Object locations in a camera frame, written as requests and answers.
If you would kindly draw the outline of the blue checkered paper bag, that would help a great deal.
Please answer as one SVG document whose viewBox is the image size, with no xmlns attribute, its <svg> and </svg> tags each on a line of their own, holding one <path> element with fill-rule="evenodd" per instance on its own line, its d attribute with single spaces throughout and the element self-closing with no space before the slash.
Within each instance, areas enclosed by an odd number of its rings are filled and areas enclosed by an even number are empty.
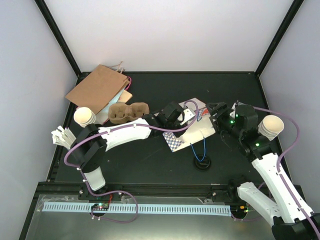
<svg viewBox="0 0 320 240">
<path fill-rule="evenodd" d="M 191 147 L 216 132 L 212 126 L 210 114 L 205 103 L 197 98 L 192 98 L 191 100 L 198 106 L 198 115 L 195 122 L 180 137 L 176 137 L 172 132 L 164 132 L 162 134 L 173 153 Z"/>
</svg>

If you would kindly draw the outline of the brown pulp cup carrier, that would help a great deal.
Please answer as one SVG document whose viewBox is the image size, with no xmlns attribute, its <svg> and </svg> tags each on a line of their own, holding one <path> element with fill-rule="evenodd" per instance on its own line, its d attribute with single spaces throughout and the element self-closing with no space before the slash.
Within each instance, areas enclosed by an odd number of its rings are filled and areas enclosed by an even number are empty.
<svg viewBox="0 0 320 240">
<path fill-rule="evenodd" d="M 135 102 L 130 105 L 115 103 L 109 107 L 108 119 L 113 124 L 125 124 L 150 113 L 149 105 L 144 102 Z"/>
</svg>

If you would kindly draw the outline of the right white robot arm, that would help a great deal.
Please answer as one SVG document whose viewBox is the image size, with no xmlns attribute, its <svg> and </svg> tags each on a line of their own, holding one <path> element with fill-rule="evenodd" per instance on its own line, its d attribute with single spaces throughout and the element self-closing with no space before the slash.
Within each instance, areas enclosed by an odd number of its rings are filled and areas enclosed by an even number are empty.
<svg viewBox="0 0 320 240">
<path fill-rule="evenodd" d="M 320 215 L 306 203 L 282 167 L 286 151 L 277 154 L 271 145 L 284 129 L 283 114 L 268 109 L 268 115 L 258 121 L 260 108 L 239 101 L 232 107 L 224 102 L 208 103 L 206 108 L 215 132 L 226 132 L 234 138 L 272 196 L 240 178 L 229 183 L 228 198 L 253 207 L 269 223 L 276 240 L 318 240 Z"/>
</svg>

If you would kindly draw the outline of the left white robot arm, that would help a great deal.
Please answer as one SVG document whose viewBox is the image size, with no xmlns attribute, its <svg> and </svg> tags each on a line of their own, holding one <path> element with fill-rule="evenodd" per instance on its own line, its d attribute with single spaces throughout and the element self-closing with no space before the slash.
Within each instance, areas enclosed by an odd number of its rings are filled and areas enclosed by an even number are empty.
<svg viewBox="0 0 320 240">
<path fill-rule="evenodd" d="M 194 112 L 187 105 L 171 102 L 156 113 L 140 114 L 137 119 L 117 126 L 87 125 L 64 157 L 67 166 L 75 167 L 83 176 L 89 193 L 97 200 L 108 192 L 101 165 L 111 149 L 129 142 L 146 140 L 164 133 L 180 137 L 187 130 Z"/>
</svg>

